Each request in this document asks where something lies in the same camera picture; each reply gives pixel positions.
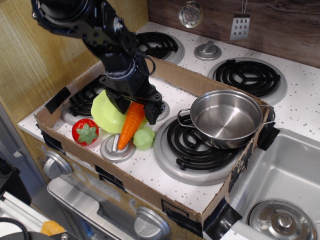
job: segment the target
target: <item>toy carrot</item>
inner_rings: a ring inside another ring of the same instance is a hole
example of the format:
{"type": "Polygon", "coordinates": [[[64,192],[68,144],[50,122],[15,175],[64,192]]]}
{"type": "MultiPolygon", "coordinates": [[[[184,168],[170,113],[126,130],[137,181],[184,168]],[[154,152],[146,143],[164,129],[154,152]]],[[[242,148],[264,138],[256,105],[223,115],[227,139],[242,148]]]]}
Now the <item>toy carrot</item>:
{"type": "Polygon", "coordinates": [[[130,139],[134,136],[140,124],[144,120],[144,117],[144,105],[133,101],[128,109],[122,127],[122,131],[118,142],[119,150],[123,149],[126,146],[126,144],[130,141],[130,139]]]}

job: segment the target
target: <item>black robotic arm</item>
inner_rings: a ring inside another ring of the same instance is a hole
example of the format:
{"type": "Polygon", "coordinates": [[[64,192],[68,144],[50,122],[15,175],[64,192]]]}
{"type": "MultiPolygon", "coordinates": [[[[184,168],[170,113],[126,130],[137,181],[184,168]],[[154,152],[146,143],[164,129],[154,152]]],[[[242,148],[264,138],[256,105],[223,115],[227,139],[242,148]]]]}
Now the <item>black robotic arm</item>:
{"type": "Polygon", "coordinates": [[[105,67],[100,82],[112,104],[125,113],[131,101],[144,104],[146,119],[155,124],[164,110],[161,94],[149,83],[155,63],[137,48],[134,32],[106,0],[31,0],[33,17],[53,34],[82,39],[105,67]],[[146,60],[153,62],[149,73],[146,60]]]}

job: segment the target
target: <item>silver pot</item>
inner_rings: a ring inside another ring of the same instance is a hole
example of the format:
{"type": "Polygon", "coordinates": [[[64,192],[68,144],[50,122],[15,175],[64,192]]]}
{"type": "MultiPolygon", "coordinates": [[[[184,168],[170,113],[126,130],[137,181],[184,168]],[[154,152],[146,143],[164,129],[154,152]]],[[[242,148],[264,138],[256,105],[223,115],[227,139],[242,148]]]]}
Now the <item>silver pot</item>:
{"type": "Polygon", "coordinates": [[[272,123],[275,112],[269,105],[258,105],[248,95],[235,90],[215,90],[198,97],[190,109],[179,111],[177,120],[183,127],[195,128],[206,144],[219,149],[235,149],[249,142],[260,125],[272,123]],[[260,107],[270,108],[273,119],[263,121],[260,107]],[[179,118],[190,111],[193,125],[183,125],[179,118]]]}

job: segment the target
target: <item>cardboard tray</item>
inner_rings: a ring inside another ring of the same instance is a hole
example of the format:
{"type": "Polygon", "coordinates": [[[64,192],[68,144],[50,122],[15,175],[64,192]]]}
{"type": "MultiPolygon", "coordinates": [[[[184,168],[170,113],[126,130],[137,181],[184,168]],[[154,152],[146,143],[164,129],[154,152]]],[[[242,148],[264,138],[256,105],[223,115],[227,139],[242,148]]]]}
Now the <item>cardboard tray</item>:
{"type": "MultiPolygon", "coordinates": [[[[160,77],[170,82],[172,85],[177,86],[195,96],[201,96],[207,92],[222,89],[237,90],[243,92],[221,82],[212,81],[212,79],[208,77],[179,67],[175,64],[159,59],[154,59],[154,61],[156,64],[156,71],[154,73],[155,76],[160,77]]],[[[245,150],[242,152],[241,157],[234,166],[232,172],[224,181],[221,189],[212,199],[211,203],[206,207],[205,211],[203,213],[195,212],[189,207],[180,204],[179,202],[168,199],[168,197],[166,197],[165,195],[150,188],[145,183],[135,179],[130,174],[119,169],[113,163],[108,162],[107,160],[93,153],[87,148],[76,144],[73,140],[53,130],[54,124],[61,118],[60,105],[63,104],[64,101],[72,97],[74,94],[76,94],[87,84],[89,84],[91,81],[93,81],[95,78],[97,78],[99,75],[103,74],[104,71],[104,66],[99,61],[82,75],[80,75],[77,79],[75,79],[71,84],[57,93],[52,98],[52,100],[49,101],[48,104],[35,116],[38,127],[41,129],[43,134],[48,135],[51,139],[59,143],[58,145],[60,145],[60,149],[58,150],[60,152],[70,153],[92,166],[98,165],[101,168],[107,170],[108,173],[114,175],[122,181],[123,187],[126,190],[134,193],[135,196],[153,205],[154,207],[161,210],[163,207],[161,200],[165,200],[170,204],[173,211],[176,211],[175,208],[183,210],[185,213],[188,213],[188,218],[203,225],[204,221],[212,214],[219,202],[229,194],[235,181],[238,179],[239,174],[243,169],[245,169],[246,162],[248,161],[249,156],[257,145],[259,134],[264,125],[261,125],[259,130],[249,141],[245,150]]],[[[267,103],[263,102],[259,98],[253,95],[249,96],[252,97],[259,105],[267,105],[267,103]]],[[[263,121],[266,121],[268,118],[269,109],[264,107],[261,110],[263,112],[263,121]]]]}

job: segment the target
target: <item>toy tomato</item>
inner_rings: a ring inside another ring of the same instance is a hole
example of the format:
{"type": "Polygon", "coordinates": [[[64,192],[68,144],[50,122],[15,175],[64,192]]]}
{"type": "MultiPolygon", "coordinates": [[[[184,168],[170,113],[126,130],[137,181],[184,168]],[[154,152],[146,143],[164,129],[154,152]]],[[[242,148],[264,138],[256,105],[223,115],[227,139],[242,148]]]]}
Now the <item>toy tomato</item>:
{"type": "Polygon", "coordinates": [[[99,137],[99,127],[91,119],[81,119],[73,125],[72,137],[77,144],[90,145],[99,137]]]}

